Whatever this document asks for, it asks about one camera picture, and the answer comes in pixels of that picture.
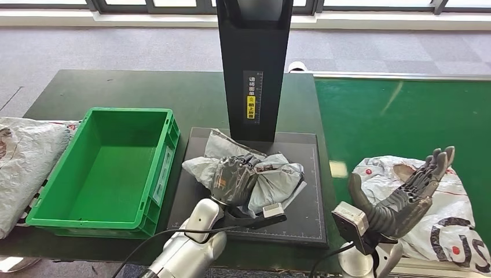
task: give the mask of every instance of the black cable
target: black cable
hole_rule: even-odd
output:
[[[309,278],[313,278],[314,277],[314,273],[316,272],[316,268],[317,268],[317,265],[320,264],[323,260],[331,257],[331,256],[334,256],[336,254],[339,254],[341,252],[344,252],[350,248],[352,248],[354,246],[354,243],[350,243],[349,245],[347,246],[344,246],[343,248],[340,248],[340,249],[337,249],[336,251],[334,252],[331,252],[325,256],[323,256],[322,258],[318,259],[317,262],[312,266],[312,269],[310,270],[310,274],[309,274]]]
[[[116,270],[116,272],[111,277],[112,278],[116,278],[116,276],[121,271],[121,269],[123,269],[123,267],[125,266],[125,264],[128,263],[128,261],[130,260],[131,256],[133,256],[133,254],[135,254],[136,251],[138,251],[143,245],[145,245],[145,243],[149,242],[154,237],[158,237],[158,236],[163,235],[165,233],[218,233],[218,232],[228,231],[228,230],[239,228],[239,227],[240,226],[229,226],[229,227],[224,227],[224,228],[219,228],[219,229],[203,230],[203,231],[200,231],[200,230],[187,230],[187,229],[173,229],[173,230],[165,230],[165,231],[162,231],[160,233],[156,233],[155,235],[153,235],[153,236],[145,239],[142,243],[140,243],[140,245],[138,245],[137,248],[135,248],[128,255],[128,257],[126,257],[126,259],[124,259],[123,263],[118,267],[118,269]]]

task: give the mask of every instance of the gray carpet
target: gray carpet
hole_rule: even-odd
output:
[[[491,75],[491,32],[298,31],[287,65],[316,71]],[[216,29],[0,28],[0,116],[22,116],[60,69],[221,71]],[[0,278],[107,277],[108,263],[52,263]],[[140,268],[124,269],[134,277]],[[207,277],[301,277],[212,269]]]

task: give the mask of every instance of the robotic thumb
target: robotic thumb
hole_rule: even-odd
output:
[[[356,173],[352,173],[348,179],[348,191],[355,207],[362,210],[365,214],[370,215],[373,212],[374,205],[370,203],[367,196],[361,190],[361,177]]]

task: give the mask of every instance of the window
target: window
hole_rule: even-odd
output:
[[[448,0],[444,12],[491,12],[490,0]]]
[[[107,5],[146,5],[145,0],[105,0]]]
[[[0,0],[0,9],[89,9],[85,0]]]
[[[211,6],[216,7],[217,0],[211,0]],[[314,0],[293,0],[293,14],[314,15],[314,12],[315,12]]]
[[[432,11],[431,0],[325,0],[324,10]]]
[[[157,7],[196,7],[196,0],[153,0]]]

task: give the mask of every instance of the table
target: table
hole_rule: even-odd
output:
[[[158,231],[166,227],[171,197],[184,157],[190,129],[198,127],[227,128],[223,74],[219,72],[143,72],[62,70],[24,115],[38,120],[78,120],[91,107],[165,107],[171,108],[181,130],[178,148],[160,215]],[[317,134],[324,214],[332,248],[338,248],[339,237],[330,211],[336,206],[329,162],[324,141],[321,114],[312,75],[286,74],[277,131]],[[149,265],[161,252],[167,237],[155,241],[132,262]],[[43,257],[63,260],[122,261],[141,241],[58,237],[33,227],[16,227],[0,240],[0,255]],[[319,248],[278,244],[229,241],[215,263],[239,269],[289,269],[307,271],[326,253]],[[319,267],[339,273],[336,258]]]
[[[365,157],[424,158],[435,147],[456,146],[454,168],[472,201],[476,230],[490,246],[486,204],[491,151],[489,77],[314,73],[286,74],[278,131],[315,133],[322,171],[324,215],[332,249],[339,237],[330,211],[350,201],[346,178],[332,178],[329,162],[348,171]],[[227,128],[223,76],[216,72],[60,71],[25,117],[78,120],[92,106],[167,107],[181,129],[167,193],[173,194],[192,126]],[[165,202],[158,229],[166,226]],[[133,262],[150,264],[165,238]],[[121,261],[138,240],[57,237],[35,228],[15,228],[0,240],[0,255]],[[325,250],[253,242],[229,242],[216,266],[309,270]],[[339,273],[336,258],[318,268]]]

